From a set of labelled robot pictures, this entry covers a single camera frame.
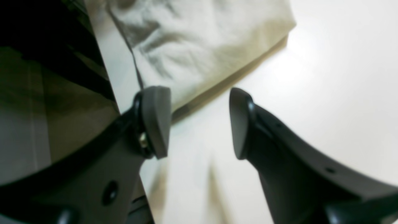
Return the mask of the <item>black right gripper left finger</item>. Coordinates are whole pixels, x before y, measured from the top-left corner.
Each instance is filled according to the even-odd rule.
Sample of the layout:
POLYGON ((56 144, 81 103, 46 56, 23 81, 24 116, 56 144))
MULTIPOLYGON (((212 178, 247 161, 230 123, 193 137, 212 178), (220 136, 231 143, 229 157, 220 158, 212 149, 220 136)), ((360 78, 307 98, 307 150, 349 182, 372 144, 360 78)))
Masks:
POLYGON ((171 90, 139 91, 132 107, 61 161, 1 185, 1 215, 22 224, 153 224, 141 166, 165 158, 171 90))

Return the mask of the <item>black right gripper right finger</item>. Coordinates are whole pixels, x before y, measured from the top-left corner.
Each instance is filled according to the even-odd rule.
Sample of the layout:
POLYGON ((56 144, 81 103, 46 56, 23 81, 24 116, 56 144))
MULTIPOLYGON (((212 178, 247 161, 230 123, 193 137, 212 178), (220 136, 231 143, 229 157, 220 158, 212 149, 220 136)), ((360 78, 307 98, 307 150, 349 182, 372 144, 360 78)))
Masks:
POLYGON ((397 187, 313 148, 246 91, 229 98, 237 159, 257 170, 275 224, 392 224, 397 187))

